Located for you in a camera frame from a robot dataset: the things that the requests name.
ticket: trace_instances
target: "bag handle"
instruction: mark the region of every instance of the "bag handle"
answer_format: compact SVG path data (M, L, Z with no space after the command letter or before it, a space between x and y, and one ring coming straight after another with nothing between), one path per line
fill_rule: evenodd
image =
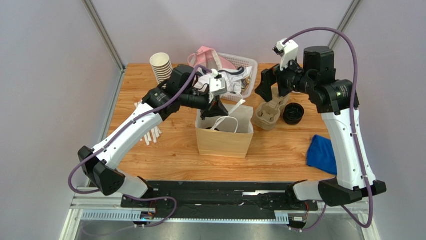
M229 110L228 115L231 115L239 106L243 105L246 102L246 100L243 99L243 95L241 95L241 93L239 93L239 95L241 96L241 100L235 106L233 106L233 108L231 110ZM219 118L219 119L221 119L221 120L219 121L219 123L217 125L221 124L221 122L223 122L225 120L225 118Z
M216 120L216 123L214 124L214 126L211 128L211 130L215 130L217 127L218 127L218 125L219 124L221 124L225 119L234 119L235 121L236 121L236 128L235 128L235 131L233 132L234 134L236 134L237 133L237 130L238 130L238 120L235 118L235 117L233 117L233 116L223 116L223 117L219 117L217 120Z

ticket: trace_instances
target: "blue towel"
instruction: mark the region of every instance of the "blue towel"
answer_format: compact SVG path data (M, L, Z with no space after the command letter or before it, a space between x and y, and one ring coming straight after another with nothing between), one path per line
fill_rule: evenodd
M310 147L307 150L306 160L306 164L310 167L337 175L336 157L330 139L319 135L313 136Z

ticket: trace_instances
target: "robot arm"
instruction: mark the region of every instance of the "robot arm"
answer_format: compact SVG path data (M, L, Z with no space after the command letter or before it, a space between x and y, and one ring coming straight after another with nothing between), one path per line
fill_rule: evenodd
M131 176L119 170L118 166L124 156L144 135L160 125L171 114L179 111L180 106L200 109L203 119L228 115L228 111L220 100L220 95L227 92L226 81L220 75L210 80L209 86L212 87L208 87L206 92L200 92L199 89L192 87L194 80L198 77L191 79L191 83L177 101L158 112L152 112L155 108L165 105L179 92L193 70L192 67L186 65L173 69L170 80L164 82L167 84L166 87L163 88L164 84L161 84L150 90L142 98L142 103L137 106L136 110L110 136L92 149L84 146L78 151L81 162L93 153L104 150L86 162L82 168L84 174L105 196L122 193L140 198L149 190L150 187L143 178ZM150 111L152 113L137 118ZM110 142L112 143L105 149L105 145Z
M265 101L272 100L271 86L278 84L280 96L292 91L309 95L327 126L336 158L337 176L321 181L302 181L287 190L294 203L306 200L324 201L328 206L342 206L367 197L360 160L351 131L350 99L352 82L336 80L334 52L326 46L308 47L304 50L303 68L296 62L299 46L292 40L283 45L277 42L274 52L280 55L281 64L261 73L261 83L255 92ZM358 97L355 96L355 122L364 165L373 196L386 192L386 184L374 175L364 149L359 125Z

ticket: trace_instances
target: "gray wall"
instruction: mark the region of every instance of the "gray wall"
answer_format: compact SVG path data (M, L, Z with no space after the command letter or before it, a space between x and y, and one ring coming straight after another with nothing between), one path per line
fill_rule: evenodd
M1 1L0 36L0 239L58 239L120 73L79 0Z
M359 62L361 129L372 169L388 192L374 198L383 240L425 239L426 2L363 1L347 29ZM337 75L352 80L344 41Z
M272 51L277 41L310 27L336 28L351 0L93 2L126 64L149 63L158 52L169 54L173 63L186 63L202 45L259 63L278 63ZM331 36L312 33L297 43L301 49L327 45Z

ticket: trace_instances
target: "cable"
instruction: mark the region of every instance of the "cable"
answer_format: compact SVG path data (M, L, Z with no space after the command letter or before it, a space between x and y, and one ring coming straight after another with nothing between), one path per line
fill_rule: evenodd
M160 224L163 224L165 221L167 221L176 212L176 208L178 207L178 202L176 201L176 199L174 197L171 197L171 196L162 196L162 197L155 197L155 198L137 198L137 197L129 196L129 195L124 195L124 196L126 198L129 198L129 199L132 199L132 200L135 200L135 201L138 201L138 202L150 202L150 201L167 200L167 199L172 200L174 202L173 210L171 211L171 213L169 215L167 215L165 218L163 218L159 222L156 222L156 223L150 224L150 225L145 225L145 228L152 228L152 227L158 226Z
M167 108L168 106L170 106L174 101L176 101L179 96L187 89L188 85L190 84L190 82L192 81L192 79L194 78L195 74L197 73L197 69L201 68L204 69L208 72L211 72L211 70L207 69L204 66L201 65L197 65L194 67L194 70L192 71L191 75L189 75L188 80L185 82L185 84L182 86L182 88L176 93L176 95L174 95L168 102L166 102L164 105L159 106L155 109L149 110L147 112L144 112L140 115L138 115L137 117L133 118L133 121L136 122L137 120L145 117L148 114L152 114L152 113L156 113L159 112L165 108ZM74 167L74 169L71 171L71 173L69 174L68 177L68 186L69 188L77 194L93 194L93 193L97 193L100 190L96 189L96 190L92 190L92 191L80 191L77 190L74 186L73 186L73 176L74 174L77 172L77 170L79 168L81 168L81 166L83 166L84 164L86 164L89 160L91 160L92 158L94 158L96 155L100 154L101 152L105 151L129 126L131 126L134 122L133 121L129 121L126 125L124 125L118 132L117 134L115 134L109 141L107 144L105 144L103 146L103 148L99 149L98 151L94 152L92 155L86 157L86 159L84 159L83 161L81 161L77 166Z
M310 226L308 228L304 228L304 229L289 227L288 230L294 230L295 232L302 233L302 232L307 232L307 231L314 229L321 222L321 220L324 218L324 214L326 213L326 208L327 208L327 205L324 204L324 208L322 209L321 215L319 215L318 220L316 220L316 222L312 226Z
M127 226L127 227L124 227L124 228L119 229L117 231L113 231L113 232L109 232L109 233L104 233L104 234L92 234L92 233L88 233L88 232L86 232L86 230L84 228L81 228L81 232L83 232L84 234L86 234L87 236L90 236L90 237L101 238L101 237L116 235L118 233L121 233L122 231L133 229L136 226L140 227L140 228L142 228L142 227L145 227L145 228L156 227L158 225L163 224L168 219L170 219L170 217L173 214L175 214L176 208L178 207L178 202L176 201L176 199L174 197L171 197L171 196L163 196L163 197L155 197L155 198L137 198L137 197L134 197L134 196L124 195L124 197L132 199L132 200L135 200L135 201L138 201L138 202L153 202L153 201L157 201L157 200L167 200L167 199L170 199L170 200L172 200L174 202L174 206L173 206L173 210L171 211L171 213L169 215L167 215L165 218L163 218L159 222L156 222L156 223L153 223L153 224Z
M121 232L123 232L123 231L125 231L125 230L134 229L134 228L135 228L135 225L133 225L133 226L128 226L128 227L124 227L124 228L122 228L122 229L119 229L119 230L117 230L117 231L113 231L113 232L109 232L109 233L104 233L104 234L92 234L92 233L88 233L88 232L86 232L86 230L84 229L84 227L82 227L82 228L81 228L81 232L82 232L82 233L84 233L84 234L86 234L87 236L90 236L90 237L102 238L102 237L106 237L106 236L116 235L116 234L121 233Z
M309 204L305 201L304 204L306 205L306 213L304 215L306 222L308 222L308 216L309 216Z
M349 209L346 206L341 206L352 218L353 220L355 220L355 222L360 225L362 228L369 228L373 222L373 210L374 210L374 204L373 204L373 192L372 192L372 187L370 186L370 182L369 179L367 177L367 170L366 170L366 166L364 164L364 157L363 157L363 153L361 151L361 145L360 145L360 140L358 139L358 134L357 134L357 128L356 128L356 122L355 122L355 95L357 92L357 82L358 82L358 58L357 58L357 53L355 52L355 47L352 44L351 40L349 39L348 36L346 36L343 32L336 30L334 28L330 28L330 27L312 27L312 28L308 28L306 30L300 31L292 36L290 36L289 38L287 38L282 45L285 45L288 41L294 39L297 36L300 36L302 34L305 33L309 33L309 32L313 32L313 31L328 31L328 32L332 32L335 33L337 35L339 35L341 38L343 38L347 45L349 46L350 52L352 53L352 60L353 60L353 81L352 81L352 91L351 91L351 95L350 95L350 108L349 108L349 113L350 113L350 124L351 124L351 128L352 128L352 135L353 135L353 140L355 142L355 147L356 147L356 152L358 154L359 157L359 164L361 166L361 172L365 181L365 186L367 188L367 192L368 192L368 204L369 204L369 211L368 211L368 220L366 224L361 223L356 217L355 215L349 211Z

